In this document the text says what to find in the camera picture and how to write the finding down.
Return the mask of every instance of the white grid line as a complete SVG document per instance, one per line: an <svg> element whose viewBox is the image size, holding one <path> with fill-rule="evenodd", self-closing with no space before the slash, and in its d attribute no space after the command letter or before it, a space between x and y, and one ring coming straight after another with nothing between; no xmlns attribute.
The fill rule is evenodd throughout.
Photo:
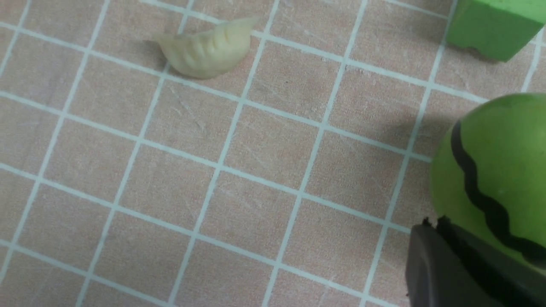
<svg viewBox="0 0 546 307"><path fill-rule="evenodd" d="M176 227L175 225L171 225L173 230L177 231L176 230ZM223 249L226 249L228 251L231 251L231 252L234 252L234 253L238 253L242 256L246 256L248 258L251 258L251 259L255 259L257 261L260 261L260 262L263 262L265 264L268 264L268 265L273 265L275 263L274 260L271 260L271 259L268 259L268 258L265 258L261 255L257 255L257 254L254 254L254 253L251 253L249 251L246 251L246 250L243 250L243 249L240 249L236 246L233 246L233 245L229 245L229 244L226 244L224 242L221 242L221 241L218 241L216 239L213 239L213 238L209 238L209 237L205 237L203 235L198 235L198 239L201 240L201 241L204 241L204 242L207 242L207 243L210 243L214 246L217 246L217 247L220 247L220 248L223 248ZM63 262L60 262L56 259L53 259L51 257L48 257L48 256L45 256L45 255L42 255L38 252L35 252L35 251L32 251L28 248L25 248L25 247L22 247L22 246L18 246L18 245L14 245L14 244L11 244L10 242L8 241L5 241L5 240L2 240L0 239L0 246L5 246L5 247L13 247L13 249L19 253L22 253L24 255L27 255L27 256L30 256L30 257L33 257L35 259L38 259L40 261L43 261L45 263L48 263L54 267L58 267L60 269L63 269L63 270L66 270L66 271L69 271L71 273L74 273L74 274L77 274L77 275L80 275L80 276L83 276L85 277L87 275L87 272L85 272L84 270L81 270L81 269L78 269L78 268L75 268L75 267L72 267L68 264L65 264ZM306 279L309 279L311 281L314 281L314 282L317 282L319 284L322 284L322 285L330 285L330 287L332 289L336 289L336 290L339 290L341 292L344 292L344 293L347 293L347 294L350 294L350 295L353 295L355 297L358 297L360 298L362 296L362 293L354 290L354 289L351 289L351 288L348 288L346 286L342 286L342 285L339 285L339 284L336 284L336 283L331 283L329 282L328 280L322 278L322 277L319 277L319 276L315 276L313 274L310 274L308 272L305 272L305 271L302 271L300 269L297 269L297 268L294 268L294 267L290 267L288 265L285 265L285 264L281 264L280 266L281 269L287 271L287 272L290 272L292 274L295 274L295 275L298 275L298 276L301 276L303 278L306 278ZM115 283L113 281L110 281L110 280L107 280L105 278L102 278L100 276L96 276L96 275L92 275L91 276L91 280L93 281L96 281L100 284L104 284L106 286L109 286L113 289L116 289L120 292L123 292L123 293L126 293L126 294L129 294L131 296L134 296L134 297L137 297L137 298L140 298L142 300L146 300L150 303L154 303L158 306L161 306L161 307L170 307L169 304L165 301L162 301L158 298L155 298L155 297L152 297L150 295L147 295L147 294L144 294L144 293L141 293L139 291L136 291L134 289L131 289L129 287L126 287L124 285L120 285L118 283ZM385 306L385 307L391 307L391 306L394 306L396 307L395 305L392 305L388 302L385 302L381 299L378 299L378 298L370 298L370 301L371 302L374 302L378 305L381 305L381 306Z"/></svg>
<svg viewBox="0 0 546 307"><path fill-rule="evenodd" d="M172 11L175 11L175 12L178 12L178 13L188 14L189 16L200 19L200 20L204 20L204 21L208 21L208 22L212 22L212 23L222 22L222 20L219 20L219 19L214 18L214 17L210 17L210 16L205 15L203 13L189 11L189 10L187 10L185 8L177 7L177 6L171 5L171 4L166 4L166 3L163 3L163 2L159 2L157 0L139 0L139 1L141 3L154 5L154 6L157 6L159 8L172 10ZM402 7L406 7L406 8L415 10L414 6L412 6L412 5L408 6L406 4L403 4L402 2L398 2L396 0L393 0L392 3L395 3L395 4L397 4L399 6L402 6ZM339 62L339 63L341 63L343 61L342 56L332 54L332 53L329 53L329 52L326 52L326 51L323 51L323 50L320 50L320 49L316 49L316 48L313 48L313 47L308 46L308 45L296 43L296 42L293 42L293 41L288 40L288 39L284 39L284 38L281 38L281 37L276 37L276 36L273 36L271 34L265 34L263 32L253 31L252 35L254 35L254 36L258 37L258 38L262 38L262 39L265 38L268 41L271 41L271 42L274 42L274 43L277 43L277 44L281 44L283 46L287 46L287 47L297 49L297 50L302 51L304 53L324 57L324 58L326 58L328 60L331 60L331 61L335 61L335 62ZM391 77L391 78L394 78L394 79L397 79L397 80L401 80L401 81L405 81L405 82L408 82L408 83L411 83L411 84L414 84L414 85L418 85L418 86L422 86L422 87L425 87L425 86L428 85L428 82L425 81L425 80L421 80L419 78L415 78L415 77L404 75L404 74L397 73L397 72L392 72L392 71L389 71L387 69L377 67L377 66L373 66L373 65L370 65L370 64L366 64L366 63L362 63L362 62L358 62L358 61L355 61L355 60L350 59L350 58L347 59L346 63L349 66L362 68L362 69L367 70L369 72L373 72L373 73L376 73L376 74L388 76L388 77ZM177 78L177 77L173 78L173 81L176 81L176 82L181 82L182 80L183 79ZM445 92L445 93L453 95L453 96L468 99L470 101L474 101L474 102L477 102L477 103L484 103L484 102L486 102L488 100L488 99L473 95L471 93L467 93L467 92L464 92L464 91L456 90L454 88L449 88L447 86L438 85L438 84L433 84L432 89L437 90L437 91L441 91L441 92Z"/></svg>
<svg viewBox="0 0 546 307"><path fill-rule="evenodd" d="M13 27L13 26L10 26L10 25L3 25L1 22L0 22L0 26L7 27L7 28L12 28ZM30 30L27 30L27 29L21 29L20 32L25 34L25 35L35 37L35 38L39 38L39 39L45 40L47 42L50 42L50 43L53 43L53 44L58 44L58 45L61 45L61 46L65 46L65 47L68 47L68 48L71 48L71 49L74 49L74 50L78 50L78 51L84 51L85 50L85 48L83 48L82 46L78 46L78 45L75 45L75 44L72 44L72 43L64 42L64 41L56 39L56 38L47 37L47 36L45 36L43 34L36 33L36 32L30 31ZM294 43L294 42L291 42L289 40L285 40L283 38L270 36L270 39L268 38L267 40L268 41L270 40L271 42L281 44L281 45L284 45L284 46L287 46L287 47L290 47L290 48L297 49L297 50L302 51L304 53L321 56L321 57L326 58L327 60L340 62L340 63L342 61L342 57L340 57L338 55L334 55L334 54L331 54L331 53L328 53L328 52L325 52L325 51L322 51L322 50L318 50L318 49L315 49L315 48L307 46L307 45ZM103 53L95 51L95 50L91 50L90 54L92 56L95 56L95 57L98 57L100 59L119 64L119 65L122 65L122 66L130 68L130 69L136 69L136 70L139 70L141 72L151 74L151 75L154 75L154 76L158 76L158 77L162 76L161 72L158 72L158 71L153 70L151 68L143 67L143 66L137 65L135 63L131 63L131 62L122 60L120 58L116 58L116 57L113 57L113 56L110 56L110 55L107 55L107 54L103 54ZM384 68L381 68L381 67L378 67L378 66L373 66L373 65L370 65L370 64L358 62L358 61L355 61L355 60L352 60L352 59L347 60L347 65L348 66L354 66L356 68L361 68L361 69L364 69L364 70L372 72L372 73L376 73L376 74L379 74L379 75L394 78L396 80L404 81L404 82L414 84L414 85L417 85L417 86L425 87L428 84L427 81L425 81L425 80L421 80L421 79L418 79L418 78L415 78L415 77L412 77L412 76L408 76L408 75L404 75L404 74L401 74L401 73L393 72L393 71L390 71L390 70L387 70L387 69L384 69ZM177 82L177 83L181 83L181 84L184 84L186 86L190 86L190 87L193 87L193 88L196 88L196 89L208 92L208 93L213 93L213 94L215 94L217 96L221 96L221 97L228 98L228 99L231 99L231 100L235 100L235 101L243 100L243 102L245 104L249 104L249 105L253 104L257 108L267 110L267 111L272 112L272 113L273 112L279 112L279 113L283 114L282 116L284 116L286 118L295 119L295 120L298 120L298 121L302 121L304 123L309 123L310 125L316 125L317 127L318 127L318 125L320 125L319 123L317 123L315 121L312 121L312 120L309 120L309 119L306 119L304 117L300 117L300 116L297 116L297 115L293 115L291 113L287 113L287 112L283 112L283 111L280 111L280 110L277 110L277 109L273 109L271 107L267 107L265 105L258 104L256 102L251 102L251 101L248 101L248 99L240 99L239 97L236 97L236 96L234 96L232 94L221 92L221 91L218 91L218 90L214 90L212 88L197 84L197 83L189 81L189 80L186 80L186 79L181 78L179 76L167 75L165 78L167 80ZM448 86L444 86L444 85L440 85L440 84L433 84L432 89L436 90L436 91L440 91L440 92L450 94L452 96L461 97L461 98L464 98L466 100L473 101L473 102L476 102L476 103L484 103L484 102L488 101L488 99L486 99L486 98L479 97L479 96L476 96L474 94L464 92L464 91L461 91L461 90L457 90L457 89L454 89L454 88L450 88Z"/></svg>
<svg viewBox="0 0 546 307"><path fill-rule="evenodd" d="M269 13L268 21L264 28L264 33L267 35L269 33L269 29L271 28L271 25L273 24L273 19L275 16L275 13L277 12L279 0L275 0L271 11ZM184 258L182 260L182 264L180 265L180 271L176 277L175 284L173 287L173 291L171 292L171 297L169 298L169 304L172 304L174 300L176 299L176 295L180 289L180 284L182 283L182 278L184 276L184 273L186 271L186 268L188 267L189 259L191 257L191 253L193 251L193 247L195 246L195 240L199 236L199 230L201 228L201 224L203 223L203 220L205 219L206 211L209 207L210 200L212 198L212 195L214 194L214 189L216 188L216 182L218 180L218 177L220 175L220 172L222 171L222 168L224 167L224 161L227 157L227 153L229 150L229 146L232 142L233 136L235 135L235 130L237 127L237 122L239 121L239 117L241 116L242 109L244 107L244 100L246 100L246 96L248 95L248 91L250 90L250 87L252 85L252 81L254 79L254 75L256 73L256 69L258 67L259 61L262 57L263 50L265 48L266 39L262 38L260 40L260 43L258 45L258 50L256 51L256 55L254 58L254 61L252 63L252 67L250 69L250 72L248 74L248 78L245 84L245 87L242 91L240 99L235 99L237 103L237 108L235 109L235 114L233 115L233 119L231 122L231 125L229 127L228 135L226 136L224 146L222 148L222 152L220 153L220 157L218 158L218 166L215 168L214 174L212 175L212 179L209 183L209 187L207 189L205 200L203 201L203 206L201 207L201 211L199 213L199 216L195 222L195 226L193 229L193 234L189 240L188 248L186 250L186 253L184 254Z"/></svg>
<svg viewBox="0 0 546 307"><path fill-rule="evenodd" d="M2 91L0 91L0 97L7 97L7 98L9 98L11 100L14 100L14 101L17 101L19 103L29 105L30 107L36 107L36 108L38 108L40 110L48 110L51 113L56 114L56 115L60 115L62 113L61 111L59 111L57 109L54 109L52 107L44 106L44 105L38 104L36 102L32 102L32 101L29 101L27 99L24 99L24 98L15 96L15 95L11 95L9 93L5 93L5 92L2 92ZM125 132L122 132L122 131L118 131L118 130L115 130L115 129L110 128L108 126L104 126L104 125L101 125L101 124L98 124L98 123L95 123L95 122L92 122L92 121L89 121L89 120L86 120L86 119L82 119L82 118L77 117L77 116L72 115L72 114L68 114L66 116L66 119L73 120L75 122L79 122L79 123L82 123L84 125L89 125L89 126L91 126L93 128L99 129L101 131L105 131L105 132L114 134L114 135L119 136L119 137L127 138L127 139L132 140L132 141L137 141L138 140L138 137L133 136L131 134L128 134L128 133L125 133ZM172 154L172 155L175 155L175 156L183 157L183 158L186 158L186 159L189 159L189 160L204 164L204 165L209 166L209 167L220 168L220 170L223 171L223 172L226 172L226 173L229 173L229 174L232 174L232 175L235 175L235 176L239 176L239 177L247 179L249 181L253 181L253 182L256 182L258 184L261 184L261 185L264 185L264 186L267 186L267 187L271 187L271 188L274 188L276 190L280 190L280 191L283 191L283 192L286 192L286 193L289 193L289 194L292 194L292 195L295 195L295 196L297 196L298 193L299 193L298 190L290 188L288 186L283 186L283 185L278 184L276 182L269 181L269 180L261 178L261 177L257 177L257 176L251 175L251 174L244 173L244 172L242 172L242 171L240 171L238 169L234 169L234 168L227 167L227 166L219 166L218 163L216 163L216 162L212 162L212 161L206 160L206 159L198 157L198 156L193 156L190 153L186 153L186 152L178 150L178 149L173 149L173 148L167 147L165 145L149 141L147 139L144 139L142 144L150 146L150 147L158 149L158 150L168 152L169 154ZM7 166L5 164L0 164L0 165L2 165L2 167L4 169L11 169L10 166ZM369 221L372 221L372 222L376 222L376 223L379 223L381 225L385 224L385 221L383 219L381 219L381 218L368 215L368 214L363 213L361 211L356 211L354 209L348 208L348 207L343 206L341 204L336 204L336 203L331 202L329 200L322 199L322 198L320 198L318 196L314 196L314 195L311 195L311 194L308 194L308 193L304 193L303 197L305 199L314 201L314 202L319 203L321 205L325 205L325 206L328 206L330 208L337 209L339 211L349 213L351 215L360 217L362 219L366 219L366 220L369 220ZM388 224L389 227L391 227L393 229L397 229L399 231L406 232L406 233L410 232L410 229L407 228L407 227L400 226L400 225L390 223L390 222L387 223L387 224Z"/></svg>
<svg viewBox="0 0 546 307"><path fill-rule="evenodd" d="M191 9L191 7L193 5L193 2L194 2L194 0L189 0L189 2L188 2L188 7L190 9ZM183 31L183 29L184 29L184 27L186 25L187 20L188 20L188 16L184 15L182 17L179 28L177 30L178 33L182 33L182 31ZM134 161L137 158L137 154L138 154L138 151L140 149L140 146L144 142L144 135L146 134L146 130L148 129L148 125L149 125L149 123L151 121L151 117L152 117L154 108L157 105L157 101L159 100L159 95L161 94L161 90L163 89L163 84L165 82L165 76L168 74L169 68L170 68L170 64L167 62L165 64L164 68L163 68L163 71L161 73L161 77L159 78L159 81L157 83L155 93L153 94L152 101L150 103L150 107L148 108L148 112L147 112L146 117L144 119L144 123L142 125L141 130L140 130L139 136L138 136L138 138L136 140L135 146L133 148L133 152L131 153L129 161L127 162L127 168L125 169L125 172L123 174L123 178L122 178L122 180L120 182L120 186L119 186L119 188L117 190L113 206L112 206L112 208L110 210L108 218L106 219L106 223L104 224L101 240L100 240L100 242L99 242L99 244L97 246L97 249L95 250L95 254L93 256L93 259L91 260L91 264L90 264L89 270L87 272L87 277L86 277L85 282L84 282L84 284L83 284L83 286L81 288L80 294L78 296L78 301L76 302L76 307L81 306L81 304L82 304L82 302L84 300L85 294L86 294L87 289L89 287L91 276L93 276L95 266L98 263L98 260L100 258L100 254L102 253L102 250L103 250L103 247L104 247L104 243L105 243L105 241L106 241L106 239L108 237L108 231L110 229L110 225L112 224L112 221L114 219L114 216L116 214L117 209L120 207L120 205L119 205L120 199L121 199L121 196L123 195L123 192L124 192L125 186L127 184L127 180L129 179L129 175L131 173L131 170L133 169Z"/></svg>
<svg viewBox="0 0 546 307"><path fill-rule="evenodd" d="M535 53L533 54L533 61L531 62L531 67L529 67L529 71L527 72L527 76L525 76L525 81L523 82L523 86L521 87L522 92L527 92L529 90L529 85L531 85L531 80L533 78L533 74L538 68L538 63L541 59L541 50L542 50L542 36L544 33L544 28L542 28L538 34L537 34L537 45L535 46Z"/></svg>
<svg viewBox="0 0 546 307"><path fill-rule="evenodd" d="M31 179L31 180L36 180L38 178L38 176L36 176L36 175L33 175L33 174L30 174L30 173L15 169L15 168L7 166L5 164L0 164L0 169L6 170L8 172L12 172L14 174L20 175L20 176L22 176L24 178L28 178L28 179ZM109 209L113 209L115 207L113 203L110 203L108 201L99 199L99 198L94 197L94 196L90 196L88 194L85 194L83 192L80 192L78 190L75 190L75 189L72 189L72 188L69 188L69 187L66 187L66 186L63 186L61 184L58 184L58 183L56 183L54 181L51 181L51 180L48 180L48 179L43 179L42 184L44 184L46 186L56 188L58 190L61 190L61 191L66 192L68 194L72 194L72 195L80 197L82 199L86 199L86 200L89 200L91 202L95 202L95 203L97 203L99 205L102 205L104 207L107 207ZM348 213L351 214L351 210L352 209L346 208L346 210L342 210L342 211L348 212ZM133 216L133 217L136 217L138 219L144 220L144 221L149 222L149 223L156 224L156 225L164 227L166 229L176 231L178 233L182 233L182 234L187 235L187 236L191 236L194 233L193 231L190 231L190 230L185 229L183 227L164 222L162 220L159 220L159 219L156 219L154 217L139 213L139 212L131 210L131 209L127 209L127 208L122 207L122 206L116 207L116 211L122 212L124 214L130 215L130 216ZM410 230L409 229L402 229L402 231L406 232L406 233L409 233ZM250 252L250 251L247 251L247 250L244 250L244 249L241 249L239 247L230 245L228 243L224 243L224 242L219 241L217 239L210 238L210 237L207 237L207 236L199 234L199 233L196 234L195 237L198 240L210 243L210 244L212 244L214 246L221 247L221 248L226 249L226 250L231 251L231 252L238 253L238 254L240 254L242 256L246 256L248 258L255 259L256 261L259 261L259 262L262 262L262 263L265 263L265 264L268 264L268 265L271 265L271 266L276 264L276 261L273 260L273 259L269 259L267 257L258 255L256 253L253 253L253 252ZM12 246L15 251L20 251L22 253L26 253L27 255L33 256L33 257L35 257L37 259L40 259L40 260L45 261L47 263L51 263L51 264L56 265L58 267L61 267L61 268L64 268L64 269L67 269L67 267L69 267L69 269L67 269L68 271L72 271L72 272L75 272L77 274L80 274L79 273L80 271L84 272L83 270L72 268L67 264L59 265L59 263L61 263L61 262L59 262L57 260L54 260L54 259L51 259L48 256L43 256L43 255L37 256L37 255L39 255L39 253L34 252L34 251L32 251L29 254L28 252L25 252L25 250L28 250L28 249L26 249L24 247L17 246L16 244L11 244L11 243L7 242L4 245L5 246ZM288 271L290 273L296 274L298 276L310 279L310 280L315 281L315 282L317 282L319 284L327 285L327 286L329 286L329 287L331 287L333 289L342 291L344 293L351 294L351 295L359 297L359 298L361 298L362 295L363 295L359 291L356 291L356 290L353 290L353 289L351 289L349 287L346 287L346 286L331 282L331 281L329 281L329 280L327 280L325 278L322 278L320 276L316 276L316 275L313 275L311 273L302 271L302 270L300 270L298 268L291 267L291 266L286 265L284 263L279 264L279 268L283 269L285 271ZM151 297L146 295L146 294L135 295L135 293L140 293L140 292L137 292L137 291L135 291L133 289L130 289L130 288L126 287L126 286L119 285L119 284L117 284L115 282L112 282L112 281L104 282L106 279L98 277L98 276L93 275L93 274L89 274L87 272L81 273L80 275L83 275L85 277L89 277L90 280L95 280L95 281L101 282L101 283L106 284L108 286L111 286L111 287L113 287L113 288L115 288L115 289L117 289L117 290L119 290L121 292L125 292L125 293L128 293L128 294L137 296L137 297L139 297L141 299L148 300L148 301L153 302L153 303L157 303L157 302L161 301L161 300L158 300L157 298L153 298L152 300L150 300ZM384 306L390 306L390 305L388 303L384 302Z"/></svg>
<svg viewBox="0 0 546 307"><path fill-rule="evenodd" d="M8 65L8 60L11 56L11 51L13 49L13 46L15 45L15 42L17 41L17 38L19 37L19 33L21 29L23 28L23 24L25 23L25 20L27 19L28 10L30 9L31 4L32 4L32 0L27 0L27 4L25 5L25 8L23 9L23 13L21 14L21 17L19 18L19 23L17 24L16 27L12 28L15 31L15 33L13 33L13 36L11 37L11 41L9 42L8 48L5 51L4 59L2 59L2 64L0 64L0 77L4 74L5 67Z"/></svg>
<svg viewBox="0 0 546 307"><path fill-rule="evenodd" d="M408 3L405 3L405 2L400 2L400 1L397 1L397 0L384 0L384 1L388 2L388 3L396 4L396 5L400 6L400 7L404 7L404 8L407 8L407 9L412 9L414 11L418 11L418 12L421 12L421 13L424 13L424 14L427 14L427 15L431 15L431 16L434 16L434 17L438 17L438 18L441 18L441 19L447 19L447 16L445 16L445 15L438 14L438 13L435 13L433 11L425 10L425 9L422 9L420 7L417 7L415 5L411 5L411 4L408 4Z"/></svg>
<svg viewBox="0 0 546 307"><path fill-rule="evenodd" d="M330 93L330 98L328 100L328 104L326 107L326 111L324 112L324 116L322 118L321 126L319 127L317 137L315 139L313 149L311 151L311 155L309 157L309 161L307 162L307 167L305 169L304 177L301 181L301 185L298 191L298 195L296 197L296 201L294 203L294 208L292 209L292 213L290 214L290 219L288 220L288 224L284 233L284 237L281 242L281 247L279 248L276 264L273 267L273 271L271 272L271 277L269 279L269 283L267 286L267 289L265 291L264 300L262 301L262 307L267 307L269 304L269 300L271 299L271 294L273 292L273 288L275 287L275 282L277 280L278 270L279 267L282 264L282 258L284 257L284 252L286 251L286 248L288 246L288 242L290 240L290 235L292 234L292 229L294 227L294 224L296 222L296 218L298 215L299 208L301 206L302 197L305 193L305 188L307 187L307 183L309 181L309 177L311 176L311 170L313 168L314 162L317 158L318 150L321 145L322 137L324 135L325 127L328 125L328 119L330 118L330 114L332 111L332 108L334 107L334 103L336 101L337 92L340 87L341 80L343 79L343 75L345 73L345 69L347 67L347 60L349 59L351 55L351 51L353 50L354 43L356 41L357 35L358 35L358 29L360 28L360 24L362 23L362 19L364 17L364 12L366 10L366 6L368 4L367 0L362 0L360 3L360 8L357 12L354 27L351 32L351 36L349 38L349 42L347 44L345 54L343 55L343 60L341 61L339 70L337 72L337 77L334 82L334 87ZM333 284L332 281L328 281L328 286L331 286Z"/></svg>
<svg viewBox="0 0 546 307"><path fill-rule="evenodd" d="M82 58L82 60L80 62L80 67L78 68L78 71L76 72L74 82L72 83L72 86L70 88L70 92L68 93L68 97L67 97L67 99L66 99L66 101L64 103L62 113L60 114L60 116L59 116L59 118L57 120L57 124L55 125L53 135L51 136L51 140L49 142L48 149L47 149L47 151L45 153L44 160L43 160L43 162L42 162L42 164L40 166L40 170L38 172L38 178L37 178L36 182L34 183L34 186L32 187L31 194L28 197L28 201L27 201L27 203L25 205L25 208L23 210L23 213L21 215L21 220L19 221L19 224L17 225L17 229L15 230L15 233L14 233L13 238L11 240L11 242L13 244L17 243L17 241L19 239L19 236L21 235L21 232L23 230L23 226L25 225L25 222L26 222L27 217L28 217L28 212L30 211L30 209L32 207L32 203L34 202L34 199L36 198L36 194L38 193L38 188L40 187L40 184L41 184L41 182L43 180L45 170L48 167L49 160L50 160L51 155L53 153L53 149L55 147L55 144L57 143L57 137L58 137L58 135L59 135L59 133L61 131L61 127L62 127L62 125L64 123L64 119L65 119L66 115L68 114L68 109L70 108L70 104L72 103L72 100L74 99L74 95L76 93L76 89L78 87L78 83L80 82L81 76L82 76L82 74L84 72L85 65L87 65L87 59L89 57L89 51L93 48L95 40L98 37L100 27L102 25L102 21L104 19L104 15L106 13L106 8L108 7L109 3L110 3L110 0L105 0L105 2L103 4L103 7L102 7L102 11L100 12L98 21L97 21L97 23L95 25L95 28L93 30L93 34L91 36L91 39L90 39L90 41L89 41L89 43L87 45L87 48L85 49L83 58ZM7 252L6 256L5 256L5 259L4 259L4 263L2 265L2 270L0 270L0 284L2 283L2 281L5 278L5 274L6 274L7 270L8 270L8 265L9 265L9 262L11 261L12 254L13 254L13 249L9 248L8 252Z"/></svg>
<svg viewBox="0 0 546 307"><path fill-rule="evenodd" d="M449 11L448 16L448 22L446 25L446 29L444 31L443 37L442 37L442 43L438 47L438 51L436 52L436 58L434 59L434 64L432 65L432 70L430 72L429 81L425 89L425 93L423 95L423 100L421 101L421 106L419 108L419 114L417 116L415 126L413 127L413 131L411 134L411 137L409 138L409 144L407 147L407 152L411 152L413 150L413 145L415 144L417 135L419 133L419 127L421 125L421 122L423 120L423 117L425 115L425 109L428 104L430 93L432 91L432 85L434 84L434 79L436 78L436 73L438 72L438 68L440 67L440 60L442 59L442 55L444 50L446 49L446 37L447 33L449 31L449 25L451 23L451 20L453 18L453 15L455 14L455 10L457 7L457 1L453 1L452 6ZM387 210L387 215L385 217L386 221L390 221L394 209L396 208L396 203L398 202L398 196L400 195L400 190L402 189L402 184L404 181L404 177L406 176L406 170L408 167L408 164L410 162L410 157L408 155L404 156L404 159L402 161L402 166L400 168L400 173L398 176L398 180L396 182L396 186L394 188L393 197L390 200L389 208ZM383 226L381 229L381 233L379 234L379 241L376 246L375 253L373 255L372 264L370 267L370 271L368 273L368 277L366 279L366 285L364 286L364 298L360 301L360 307L364 307L366 305L367 297L370 296L370 289L373 284L373 278L375 277L375 272L377 271L377 266L379 263L379 260L381 259L381 252L383 249L383 245L385 243L385 239L387 237L387 231L388 227Z"/></svg>

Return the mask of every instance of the pink surface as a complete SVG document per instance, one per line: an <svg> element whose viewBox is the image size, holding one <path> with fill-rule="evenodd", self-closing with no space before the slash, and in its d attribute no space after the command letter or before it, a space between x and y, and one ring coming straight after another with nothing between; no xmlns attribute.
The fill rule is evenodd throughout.
<svg viewBox="0 0 546 307"><path fill-rule="evenodd" d="M460 116L546 91L442 45L451 0L0 1L0 305L409 306L409 232ZM234 71L154 32L262 16Z"/></svg>

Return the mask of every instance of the toy dumpling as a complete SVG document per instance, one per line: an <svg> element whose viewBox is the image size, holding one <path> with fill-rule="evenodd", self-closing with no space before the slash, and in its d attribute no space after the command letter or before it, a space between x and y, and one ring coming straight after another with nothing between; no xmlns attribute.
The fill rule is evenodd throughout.
<svg viewBox="0 0 546 307"><path fill-rule="evenodd" d="M235 68L250 50L259 17L228 21L196 34L155 34L163 54L180 74L211 79Z"/></svg>

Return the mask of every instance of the green cube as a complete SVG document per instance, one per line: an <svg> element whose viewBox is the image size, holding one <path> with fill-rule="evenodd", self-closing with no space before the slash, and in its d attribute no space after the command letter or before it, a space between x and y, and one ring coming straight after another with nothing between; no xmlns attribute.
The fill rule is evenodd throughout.
<svg viewBox="0 0 546 307"><path fill-rule="evenodd" d="M546 25L546 0L459 0L447 42L507 62Z"/></svg>

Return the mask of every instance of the toy watermelon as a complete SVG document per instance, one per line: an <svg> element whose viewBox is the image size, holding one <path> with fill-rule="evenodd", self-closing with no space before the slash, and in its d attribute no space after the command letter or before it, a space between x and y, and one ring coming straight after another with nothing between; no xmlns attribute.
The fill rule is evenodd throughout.
<svg viewBox="0 0 546 307"><path fill-rule="evenodd" d="M546 93L459 120L432 160L431 192L438 216L546 275Z"/></svg>

